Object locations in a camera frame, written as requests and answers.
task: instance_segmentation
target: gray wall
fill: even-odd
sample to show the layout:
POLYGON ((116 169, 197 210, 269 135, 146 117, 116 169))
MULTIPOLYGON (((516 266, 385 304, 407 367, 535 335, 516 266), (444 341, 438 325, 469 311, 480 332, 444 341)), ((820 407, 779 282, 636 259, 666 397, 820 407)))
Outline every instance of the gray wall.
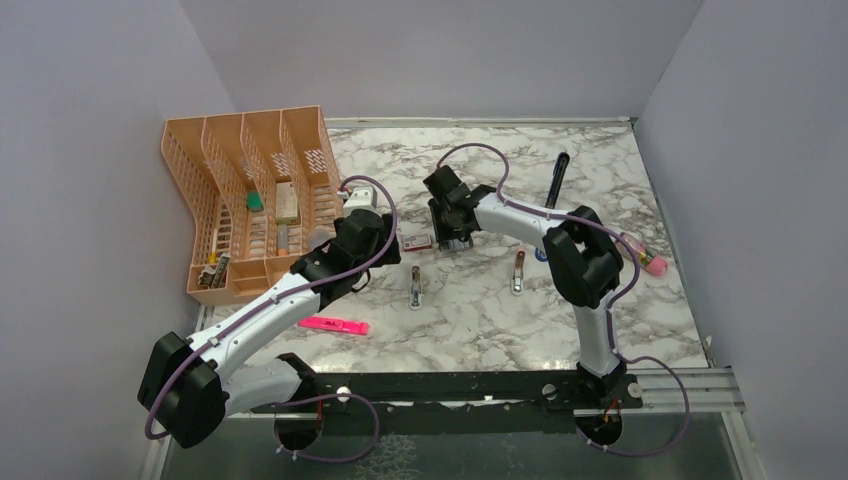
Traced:
POLYGON ((846 24, 841 0, 705 0, 636 129, 772 479, 845 478, 846 24))
POLYGON ((176 0, 0 6, 0 477, 138 475, 147 356, 197 311, 163 120, 232 109, 176 0))
POLYGON ((239 109, 642 113, 700 0, 181 0, 239 109))

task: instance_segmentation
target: white marble tabletop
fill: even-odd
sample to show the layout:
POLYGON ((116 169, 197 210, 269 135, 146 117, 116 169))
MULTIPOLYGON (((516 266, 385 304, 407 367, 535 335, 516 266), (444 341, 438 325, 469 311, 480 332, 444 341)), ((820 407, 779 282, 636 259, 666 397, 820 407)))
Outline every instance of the white marble tabletop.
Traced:
MULTIPOLYGON (((331 130, 342 177, 365 174, 382 182, 400 210, 400 231, 430 233, 422 180, 454 145, 489 143, 510 159, 507 195, 542 205, 557 154, 568 152, 557 208, 584 204, 615 230, 643 238, 669 262, 661 278, 643 274, 617 304, 618 338, 625 356, 653 355, 672 367, 705 367, 704 352, 683 292, 665 227, 629 126, 559 128, 368 128, 331 130)), ((502 164, 480 149, 449 160, 469 187, 495 186, 502 164)), ((477 233, 474 248, 404 253, 400 265, 373 269, 370 285, 336 301, 321 315, 366 321, 368 336, 292 327, 247 365, 294 352, 316 371, 468 371, 571 369, 579 355, 574 313, 553 286, 547 263, 527 245, 525 292, 512 295, 511 238, 477 233), (423 306, 409 308, 413 265, 421 267, 423 306)), ((622 285, 633 275, 625 260, 622 285)), ((215 308, 207 324, 239 306, 215 308)))

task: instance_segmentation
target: purple cable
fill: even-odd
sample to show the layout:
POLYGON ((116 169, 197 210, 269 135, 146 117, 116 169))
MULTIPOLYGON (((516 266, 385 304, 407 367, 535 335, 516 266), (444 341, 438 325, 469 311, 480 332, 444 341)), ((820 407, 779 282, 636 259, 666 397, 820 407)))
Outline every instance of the purple cable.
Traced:
POLYGON ((364 403, 365 406, 368 407, 368 410, 371 410, 371 415, 374 417, 374 436, 371 437, 371 442, 368 444, 367 447, 365 447, 364 450, 362 450, 361 452, 359 452, 355 455, 351 455, 349 457, 339 457, 339 458, 318 457, 318 456, 315 456, 315 455, 309 455, 308 453, 296 453, 295 451, 289 450, 288 448, 283 446, 283 443, 280 441, 280 436, 279 436, 279 432, 277 430, 277 425, 275 424, 274 425, 274 439, 276 440, 277 445, 279 445, 279 447, 280 447, 279 450, 277 451, 277 453, 279 453, 280 451, 283 451, 283 452, 286 452, 286 453, 291 453, 295 457, 305 458, 307 460, 315 460, 316 462, 324 462, 324 463, 354 462, 354 461, 359 460, 360 458, 364 457, 365 455, 368 455, 369 453, 371 453, 371 450, 374 450, 374 447, 377 446, 377 442, 380 441, 380 415, 377 414, 377 409, 374 408, 374 404, 369 402, 368 399, 366 399, 365 397, 362 397, 362 396, 357 395, 355 393, 331 393, 331 394, 328 394, 328 395, 319 395, 317 397, 307 398, 307 399, 304 399, 304 400, 296 400, 294 402, 275 403, 274 405, 278 406, 278 407, 297 407, 299 405, 306 405, 307 403, 323 402, 324 400, 329 400, 329 399, 332 399, 332 398, 342 398, 342 397, 354 398, 354 399, 359 400, 360 402, 364 403))
POLYGON ((245 312, 244 315, 242 315, 237 320, 235 320, 229 327, 221 330, 217 335, 213 336, 206 343, 204 343, 203 345, 198 347, 197 350, 192 352, 191 355, 189 355, 188 358, 186 358, 183 361, 183 363, 181 363, 180 366, 177 367, 176 370, 174 370, 174 373, 171 374, 171 376, 165 382, 165 385, 163 385, 162 389, 159 390, 159 394, 156 395, 156 399, 153 400, 153 405, 150 406, 150 411, 147 414, 147 420, 144 422, 144 435, 147 438, 149 438, 150 440, 158 440, 160 438, 164 438, 164 437, 168 436, 167 430, 160 432, 160 433, 153 433, 153 422, 156 420, 156 414, 159 412, 159 408, 162 406, 162 402, 165 400, 165 397, 171 391, 171 387, 174 386, 174 383, 176 383, 177 379, 180 378, 180 375, 185 371, 185 369, 188 368, 188 366, 191 365, 191 363, 194 362, 194 360, 199 358, 203 354, 203 352, 205 352, 210 347, 212 347, 212 343, 209 343, 209 342, 212 342, 212 339, 215 339, 215 341, 220 342, 227 335, 232 333, 233 330, 235 330, 238 327, 240 327, 241 325, 243 325, 244 322, 250 320, 254 315, 261 312, 262 310, 265 310, 265 308, 267 308, 269 305, 273 305, 274 303, 278 302, 282 298, 285 298, 289 295, 293 295, 293 294, 298 293, 298 292, 302 292, 304 290, 308 290, 310 288, 314 288, 314 287, 317 287, 317 286, 320 286, 320 285, 325 285, 327 283, 335 282, 337 280, 341 280, 342 278, 349 277, 351 275, 355 275, 355 274, 357 274, 357 273, 359 273, 363 270, 367 270, 369 267, 371 267, 371 265, 374 264, 374 262, 376 262, 379 258, 381 258, 383 256, 383 254, 385 254, 389 250, 389 247, 392 245, 392 242, 395 239, 395 232, 397 231, 398 213, 397 213, 397 207, 395 206, 395 202, 394 202, 394 200, 392 200, 392 196, 389 195, 389 192, 388 192, 388 190, 386 190, 386 187, 384 187, 382 184, 380 184, 380 182, 374 180, 371 177, 367 177, 365 175, 353 175, 353 176, 347 177, 342 182, 342 184, 339 186, 339 189, 344 188, 345 185, 347 185, 348 183, 355 181, 355 180, 364 180, 366 182, 371 183, 375 187, 377 187, 381 192, 383 192, 383 195, 386 196, 386 201, 389 203, 389 208, 392 210, 392 230, 391 230, 391 232, 389 232, 389 238, 388 238, 388 240, 386 240, 386 244, 383 245, 383 248, 381 248, 380 251, 377 252, 376 255, 371 257, 367 262, 363 263, 362 265, 360 265, 358 267, 352 268, 352 269, 350 269, 346 272, 340 273, 338 275, 333 275, 332 277, 322 278, 321 280, 316 280, 314 282, 309 282, 305 285, 300 285, 300 286, 297 286, 297 287, 294 287, 294 288, 290 288, 290 289, 286 290, 285 292, 278 294, 275 298, 269 298, 269 299, 265 300, 264 302, 256 305, 255 307, 253 307, 250 310, 248 310, 247 312, 245 312))
POLYGON ((605 226, 603 226, 599 223, 595 223, 595 222, 592 222, 590 220, 586 220, 585 218, 580 218, 580 217, 575 217, 573 215, 568 215, 566 213, 552 213, 553 211, 549 210, 549 209, 538 210, 538 209, 535 209, 535 208, 532 208, 532 207, 528 207, 526 205, 521 205, 521 204, 515 203, 515 202, 511 201, 510 199, 506 198, 506 196, 502 192, 502 189, 503 189, 504 183, 506 183, 506 179, 509 177, 509 160, 507 160, 506 155, 504 155, 503 152, 501 152, 500 150, 498 150, 497 148, 495 148, 491 145, 487 145, 485 143, 464 143, 462 145, 457 145, 456 147, 451 148, 450 150, 447 151, 447 153, 442 155, 442 158, 440 158, 439 161, 436 163, 436 168, 441 167, 442 163, 444 163, 444 161, 447 160, 447 158, 450 155, 452 155, 454 152, 456 152, 457 150, 461 150, 463 148, 469 148, 469 147, 479 147, 479 148, 483 148, 483 149, 492 151, 495 154, 497 154, 497 156, 500 157, 500 159, 503 161, 504 174, 501 177, 501 180, 498 182, 498 188, 497 188, 495 193, 498 196, 498 199, 501 202, 503 202, 504 205, 513 207, 517 210, 520 210, 520 211, 525 212, 525 213, 529 213, 531 215, 536 215, 536 216, 544 217, 544 218, 552 218, 554 220, 571 220, 573 222, 582 223, 583 225, 587 225, 587 226, 592 227, 594 229, 600 230, 600 231, 606 233, 607 235, 611 236, 612 238, 618 240, 618 242, 621 245, 623 245, 624 248, 627 249, 627 253, 629 253, 630 257, 633 259, 633 278, 630 279, 630 282, 627 285, 625 285, 624 288, 622 288, 620 292, 613 295, 613 297, 610 298, 609 302, 607 302, 606 306, 604 306, 604 310, 606 311, 606 318, 607 318, 607 340, 609 341, 609 346, 612 349, 615 356, 619 360, 621 360, 622 362, 624 362, 628 365, 633 365, 635 363, 639 363, 639 362, 642 362, 642 361, 645 361, 645 360, 649 360, 649 361, 652 361, 652 362, 658 364, 662 368, 666 369, 668 371, 668 373, 671 374, 671 377, 674 378, 674 380, 677 382, 677 385, 680 386, 680 392, 683 394, 683 407, 684 407, 684 410, 685 410, 684 411, 683 426, 680 427, 680 431, 677 433, 677 435, 675 435, 675 437, 673 439, 671 439, 671 441, 669 441, 667 444, 665 444, 664 446, 662 446, 660 448, 657 448, 657 449, 654 449, 654 450, 649 450, 647 452, 627 452, 627 451, 618 450, 618 449, 615 449, 615 448, 604 447, 604 446, 598 445, 597 443, 593 442, 592 440, 589 440, 588 438, 586 438, 587 443, 589 445, 595 447, 595 448, 603 450, 604 452, 612 453, 614 455, 621 455, 621 456, 625 456, 625 457, 647 457, 647 456, 652 456, 652 455, 659 455, 661 453, 668 451, 669 449, 671 449, 675 445, 677 445, 677 443, 679 443, 680 440, 683 439, 683 436, 686 435, 686 431, 689 429, 689 421, 690 421, 690 418, 691 418, 691 411, 690 411, 690 408, 689 408, 689 394, 686 392, 686 387, 683 385, 683 381, 680 380, 680 377, 678 377, 677 374, 674 373, 674 370, 672 370, 671 367, 669 367, 668 365, 663 363, 663 361, 658 359, 658 358, 651 357, 651 356, 648 356, 648 355, 637 357, 633 360, 625 358, 618 351, 618 346, 616 346, 615 334, 613 333, 612 307, 613 307, 613 304, 615 304, 615 302, 619 298, 626 295, 627 292, 629 292, 630 290, 633 289, 633 287, 636 286, 636 282, 639 280, 639 271, 640 271, 640 269, 639 269, 639 254, 636 252, 635 249, 633 249, 633 247, 630 246, 630 244, 627 243, 626 240, 624 240, 624 238, 621 237, 621 235, 619 235, 618 233, 614 232, 610 228, 605 227, 605 226))

